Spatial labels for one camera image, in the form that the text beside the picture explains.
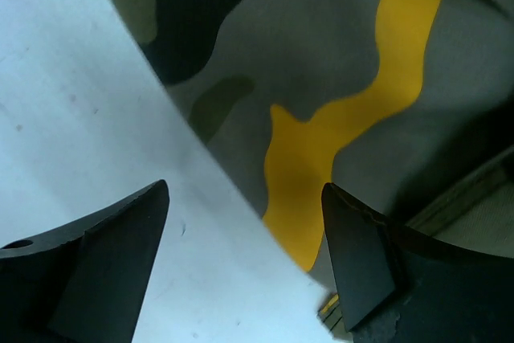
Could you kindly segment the yellow camouflage trousers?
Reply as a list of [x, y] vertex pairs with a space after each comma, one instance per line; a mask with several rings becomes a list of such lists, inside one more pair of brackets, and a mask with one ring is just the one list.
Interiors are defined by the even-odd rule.
[[513, 255], [513, 0], [112, 0], [284, 252], [333, 295], [321, 191]]

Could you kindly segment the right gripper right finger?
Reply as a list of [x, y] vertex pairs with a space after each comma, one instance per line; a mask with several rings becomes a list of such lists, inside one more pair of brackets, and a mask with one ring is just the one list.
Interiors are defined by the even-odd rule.
[[356, 342], [512, 341], [512, 259], [431, 238], [332, 183], [321, 201], [342, 320]]

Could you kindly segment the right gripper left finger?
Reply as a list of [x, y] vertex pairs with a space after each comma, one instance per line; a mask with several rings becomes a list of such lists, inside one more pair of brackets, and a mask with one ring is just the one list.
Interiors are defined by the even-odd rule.
[[156, 181], [1, 249], [3, 342], [130, 342], [169, 209]]

